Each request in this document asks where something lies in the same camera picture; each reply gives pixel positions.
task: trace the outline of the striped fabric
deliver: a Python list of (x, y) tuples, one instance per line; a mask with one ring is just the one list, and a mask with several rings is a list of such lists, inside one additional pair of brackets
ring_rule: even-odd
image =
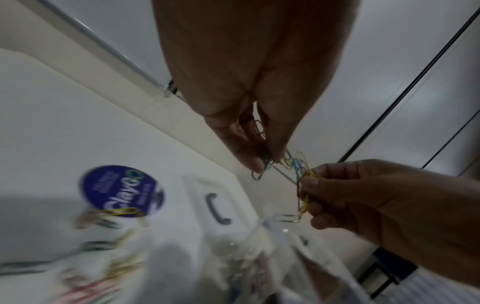
[(378, 304), (479, 304), (480, 289), (466, 286), (419, 268)]

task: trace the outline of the gray handle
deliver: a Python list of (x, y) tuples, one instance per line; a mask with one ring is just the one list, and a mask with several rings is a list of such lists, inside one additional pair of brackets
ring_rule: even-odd
[(217, 197), (216, 193), (207, 194), (206, 197), (205, 197), (206, 205), (208, 206), (208, 209), (210, 210), (210, 213), (213, 215), (215, 220), (220, 225), (230, 225), (232, 223), (232, 219), (221, 217), (219, 212), (215, 209), (214, 198), (216, 198), (216, 197)]

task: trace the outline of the beige wall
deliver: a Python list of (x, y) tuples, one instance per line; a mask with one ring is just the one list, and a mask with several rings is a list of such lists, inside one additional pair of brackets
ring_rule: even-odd
[[(0, 48), (40, 60), (237, 174), (259, 214), (267, 204), (285, 213), (295, 212), (293, 184), (274, 170), (260, 182), (253, 181), (250, 172), (240, 166), (187, 104), (176, 96), (165, 98), (162, 90), (36, 0), (1, 0), (0, 29)], [(302, 225), (310, 228), (309, 222), (305, 218)], [(351, 270), (357, 269), (374, 249), (346, 231), (325, 230), (318, 234)]]

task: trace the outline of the round sticker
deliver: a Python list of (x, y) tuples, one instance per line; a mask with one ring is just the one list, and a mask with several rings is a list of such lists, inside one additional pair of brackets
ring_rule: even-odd
[[(83, 195), (100, 210), (137, 208), (151, 214), (164, 203), (165, 193), (150, 175), (125, 166), (98, 167), (86, 174), (81, 183)], [(129, 213), (120, 215), (136, 217)]]

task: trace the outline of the hand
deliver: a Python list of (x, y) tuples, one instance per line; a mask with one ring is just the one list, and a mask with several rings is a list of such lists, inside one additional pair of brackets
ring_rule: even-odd
[[(330, 82), (359, 0), (152, 0), (168, 68), (191, 108), (257, 173)], [(254, 128), (257, 101), (266, 141)]]
[(313, 227), (344, 228), (441, 275), (480, 286), (480, 183), (399, 164), (325, 164), (304, 177)]

